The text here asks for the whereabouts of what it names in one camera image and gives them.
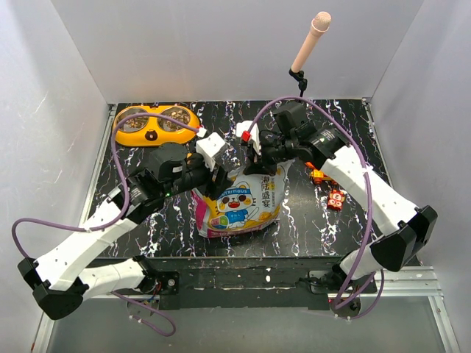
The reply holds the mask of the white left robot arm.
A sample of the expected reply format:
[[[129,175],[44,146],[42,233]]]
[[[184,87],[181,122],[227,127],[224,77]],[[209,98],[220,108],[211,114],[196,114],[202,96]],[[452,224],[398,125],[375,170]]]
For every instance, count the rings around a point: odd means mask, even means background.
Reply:
[[[218,198],[232,182],[217,162],[225,142],[205,138],[189,153],[178,143],[164,143],[115,187],[84,223],[50,252],[25,257],[18,270],[38,306],[52,320],[74,312],[85,300],[120,289],[151,293],[164,276],[139,255],[114,265],[89,265],[109,245],[163,207],[164,201],[199,189]]]

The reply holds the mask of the cat food bag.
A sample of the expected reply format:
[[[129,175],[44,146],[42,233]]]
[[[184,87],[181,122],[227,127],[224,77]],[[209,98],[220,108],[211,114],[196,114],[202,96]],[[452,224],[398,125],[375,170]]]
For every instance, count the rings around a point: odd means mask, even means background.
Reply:
[[[220,238],[262,230],[277,220],[285,198],[291,160],[277,164],[273,176],[230,173],[233,185],[217,199],[191,191],[195,206],[196,227],[204,238]]]

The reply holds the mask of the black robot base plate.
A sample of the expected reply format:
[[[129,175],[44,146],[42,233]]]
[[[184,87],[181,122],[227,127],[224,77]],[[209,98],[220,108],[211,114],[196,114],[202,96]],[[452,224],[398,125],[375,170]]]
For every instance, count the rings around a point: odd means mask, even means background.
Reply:
[[[345,283],[339,257],[139,258],[160,289],[159,308],[305,307],[329,310]]]

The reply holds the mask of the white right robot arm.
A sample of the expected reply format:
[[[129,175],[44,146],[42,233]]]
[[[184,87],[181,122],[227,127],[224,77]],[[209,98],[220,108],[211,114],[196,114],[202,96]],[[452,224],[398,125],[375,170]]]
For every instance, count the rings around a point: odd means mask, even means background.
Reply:
[[[381,236],[346,255],[334,268],[333,283],[350,292],[360,278],[381,269],[397,272],[429,241],[438,218],[431,206],[418,207],[366,166],[353,142],[336,128],[305,124],[282,128],[273,141],[262,138],[250,121],[238,124],[236,135],[251,147],[249,170],[271,171],[278,163],[300,159],[325,172],[367,212]]]

